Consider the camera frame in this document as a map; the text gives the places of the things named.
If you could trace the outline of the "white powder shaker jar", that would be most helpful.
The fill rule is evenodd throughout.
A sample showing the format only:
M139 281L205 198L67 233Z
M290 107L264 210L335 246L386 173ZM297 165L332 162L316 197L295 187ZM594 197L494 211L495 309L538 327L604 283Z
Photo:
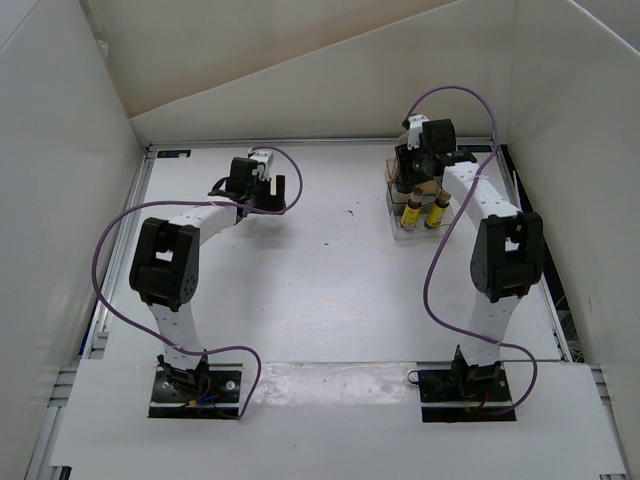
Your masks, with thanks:
M389 195L393 203L406 203L411 195L412 189L402 183L393 181L389 186Z

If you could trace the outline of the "small yellow label bottle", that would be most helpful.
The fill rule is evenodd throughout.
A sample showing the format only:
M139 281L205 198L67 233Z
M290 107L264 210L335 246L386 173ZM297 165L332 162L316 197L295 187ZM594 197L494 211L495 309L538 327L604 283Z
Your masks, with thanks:
M423 190L414 188L405 205L401 216L401 227L404 229L413 229L417 225L418 217L422 207Z

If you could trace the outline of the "tall dark sauce bottle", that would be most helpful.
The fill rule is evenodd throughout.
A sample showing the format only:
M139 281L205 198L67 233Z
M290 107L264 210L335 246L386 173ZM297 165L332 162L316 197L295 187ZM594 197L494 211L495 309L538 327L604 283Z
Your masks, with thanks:
M393 160L391 173L391 179L393 180L395 188L400 190L402 187L402 170L401 163L398 159Z

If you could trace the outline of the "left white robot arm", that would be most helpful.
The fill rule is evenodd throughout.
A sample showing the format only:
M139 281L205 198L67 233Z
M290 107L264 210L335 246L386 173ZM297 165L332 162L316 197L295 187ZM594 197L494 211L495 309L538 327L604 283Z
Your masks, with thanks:
M167 381L188 400L202 398L210 386L208 355L190 305L199 280L200 247L255 209L273 213L286 208L285 177L272 177L272 164L268 150L235 157L205 205L170 219L149 217L142 224L129 284L168 340L158 357Z

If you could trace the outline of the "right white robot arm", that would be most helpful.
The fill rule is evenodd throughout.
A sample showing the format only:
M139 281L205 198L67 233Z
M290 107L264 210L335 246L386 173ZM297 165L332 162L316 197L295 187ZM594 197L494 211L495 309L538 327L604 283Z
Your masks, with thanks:
M449 387L470 400L498 383L500 344L522 298L542 275L543 221L504 197L483 174L483 165L457 147L451 120L430 120L413 114L396 148L399 185L436 183L435 205L450 199L476 229L470 276L476 297L469 334L457 346Z

